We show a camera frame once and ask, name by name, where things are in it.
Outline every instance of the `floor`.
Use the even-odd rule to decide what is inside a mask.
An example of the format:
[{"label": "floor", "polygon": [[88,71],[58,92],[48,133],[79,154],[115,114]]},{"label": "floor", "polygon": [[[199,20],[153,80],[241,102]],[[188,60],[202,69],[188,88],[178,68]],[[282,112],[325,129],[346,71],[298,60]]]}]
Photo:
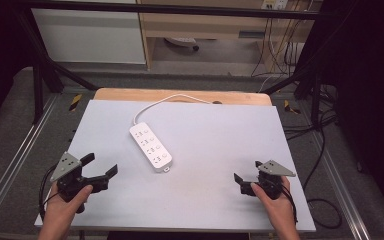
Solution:
[{"label": "floor", "polygon": [[[286,77],[286,74],[260,75],[265,72],[264,65],[259,64],[258,46],[253,41],[220,41],[198,40],[200,50],[172,46],[159,39],[156,43],[154,64],[151,70],[144,66],[134,66],[121,69],[110,66],[105,72],[102,68],[86,73],[85,68],[79,70],[79,75],[100,86],[127,88],[162,88],[185,90],[218,90],[256,92],[273,85]],[[287,66],[280,65],[288,71]],[[1,189],[7,194],[0,198],[0,239],[34,239],[37,229],[32,225],[36,218],[37,189],[44,171],[48,165],[58,159],[70,144],[82,113],[87,105],[87,99],[93,97],[93,92],[78,88],[68,79],[63,79],[66,91],[59,95],[46,93],[47,99],[56,99],[56,107],[49,113],[47,123],[40,134],[34,139],[26,155],[17,165],[14,156],[21,156],[17,152],[23,144],[24,138],[32,129],[33,99],[31,88],[31,72],[20,72],[15,78],[5,103],[0,110],[0,179],[8,180],[7,189]],[[295,101],[293,97],[294,84],[282,89],[271,96],[273,104],[278,107],[282,124],[306,125],[304,114],[308,101]],[[68,108],[73,97],[82,93],[82,101],[74,112]],[[300,110],[301,114],[285,111],[284,103],[288,100],[290,107]],[[296,167],[301,176],[306,176],[314,160],[317,159],[317,133],[309,133],[300,138],[290,140],[289,147],[296,161]],[[357,171],[352,151],[348,148],[340,126],[331,124],[326,127],[328,153],[334,159],[339,174],[345,182],[345,187],[356,205],[357,212],[370,234],[370,239],[384,239],[384,200],[370,175]],[[14,165],[18,172],[11,175],[8,166]],[[332,187],[334,179],[327,173],[329,166],[320,165],[309,183],[308,197],[322,197],[329,199],[341,208],[338,193]],[[335,211],[329,206],[314,204],[311,206],[314,217],[327,224],[337,221]],[[350,227],[350,220],[344,216],[346,209],[342,209],[343,224],[338,229],[326,229],[317,226],[316,233],[304,234],[305,239],[354,239],[356,238]],[[87,232],[87,239],[105,239],[105,233]],[[252,234],[252,239],[269,239],[268,233]]]}]

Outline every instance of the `aluminum rail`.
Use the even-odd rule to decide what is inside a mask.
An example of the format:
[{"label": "aluminum rail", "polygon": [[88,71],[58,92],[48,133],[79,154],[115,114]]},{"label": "aluminum rail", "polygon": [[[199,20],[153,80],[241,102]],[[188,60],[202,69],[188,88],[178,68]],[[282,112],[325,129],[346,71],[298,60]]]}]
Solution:
[{"label": "aluminum rail", "polygon": [[[303,112],[307,123],[311,124],[310,110],[308,109],[307,104],[303,103],[302,101],[298,101],[298,104],[300,105],[300,109]],[[321,133],[313,131],[312,134],[316,142],[317,148],[321,151]],[[366,225],[364,224],[360,213],[358,212],[357,207],[354,203],[354,200],[348,192],[345,182],[342,179],[338,169],[336,168],[334,160],[332,159],[327,147],[325,147],[324,149],[322,164],[332,183],[332,187],[336,193],[336,197],[338,198],[339,204],[341,204],[342,211],[344,212],[344,215],[348,221],[348,225],[354,235],[354,238],[358,240],[369,240],[370,235],[367,231]]]}]

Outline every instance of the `black metal bar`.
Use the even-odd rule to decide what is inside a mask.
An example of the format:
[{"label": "black metal bar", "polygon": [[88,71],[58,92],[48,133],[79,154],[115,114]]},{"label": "black metal bar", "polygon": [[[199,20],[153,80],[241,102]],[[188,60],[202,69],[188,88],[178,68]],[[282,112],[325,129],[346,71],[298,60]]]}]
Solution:
[{"label": "black metal bar", "polygon": [[279,18],[301,20],[337,20],[338,15],[311,11],[257,10],[245,8],[221,8],[202,6],[177,6],[159,4],[129,4],[73,1],[18,0],[16,4],[26,8],[58,9],[100,12],[165,13],[231,17]]},{"label": "black metal bar", "polygon": [[289,84],[291,84],[295,81],[303,80],[303,78],[306,77],[307,75],[308,75],[308,71],[305,69],[302,69],[301,71],[294,73],[294,75],[288,77],[287,79],[267,88],[266,90],[262,90],[262,91],[257,92],[257,93],[265,93],[267,95],[270,95],[272,93],[275,93],[279,89],[282,89],[282,88],[288,86]]},{"label": "black metal bar", "polygon": [[86,81],[83,78],[77,76],[76,74],[70,72],[68,69],[66,69],[63,66],[59,65],[58,63],[54,62],[52,59],[48,58],[48,62],[59,73],[65,75],[66,77],[68,77],[71,80],[75,81],[76,83],[82,85],[83,87],[85,87],[85,88],[87,88],[89,90],[92,90],[92,91],[96,91],[96,90],[98,90],[100,88],[100,87],[97,87],[97,86],[93,85],[92,83],[89,83],[88,81]]},{"label": "black metal bar", "polygon": [[48,56],[48,54],[46,53],[46,50],[43,49],[29,21],[27,20],[25,11],[14,9],[13,13],[30,41],[30,45],[35,52],[33,58],[39,64],[41,68],[40,74],[48,85],[49,90],[51,92],[61,92],[62,89],[64,89],[64,86],[55,71],[49,67],[46,61],[46,56]]},{"label": "black metal bar", "polygon": [[43,114],[43,89],[42,89],[42,74],[39,64],[33,66],[33,87],[34,87],[34,119],[33,124],[36,124]]}]

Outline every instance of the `white power strip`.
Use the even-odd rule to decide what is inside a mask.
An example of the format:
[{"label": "white power strip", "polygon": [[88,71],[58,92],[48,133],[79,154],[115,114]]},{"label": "white power strip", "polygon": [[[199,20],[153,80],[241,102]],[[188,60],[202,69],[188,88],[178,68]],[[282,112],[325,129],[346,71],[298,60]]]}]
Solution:
[{"label": "white power strip", "polygon": [[130,128],[130,134],[142,149],[156,172],[168,172],[173,164],[172,156],[155,136],[148,124],[141,122]]}]

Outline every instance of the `hand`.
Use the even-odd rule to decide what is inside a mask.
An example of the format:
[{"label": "hand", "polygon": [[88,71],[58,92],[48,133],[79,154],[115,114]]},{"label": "hand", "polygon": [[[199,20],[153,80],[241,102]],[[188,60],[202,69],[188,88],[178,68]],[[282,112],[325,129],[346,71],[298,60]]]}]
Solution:
[{"label": "hand", "polygon": [[[46,208],[45,220],[43,221],[42,230],[39,234],[41,239],[66,239],[71,222],[74,219],[77,209],[86,202],[93,187],[88,185],[70,201],[65,202],[58,194],[49,199]],[[56,183],[52,184],[51,193],[53,196],[58,193]]]},{"label": "hand", "polygon": [[[285,176],[282,176],[283,185],[289,190],[290,183]],[[267,196],[266,192],[255,183],[251,183],[251,188],[255,195],[264,204],[269,219],[276,230],[279,239],[299,239],[298,232],[295,227],[294,214],[291,202],[282,193],[276,200],[272,200]]]}]

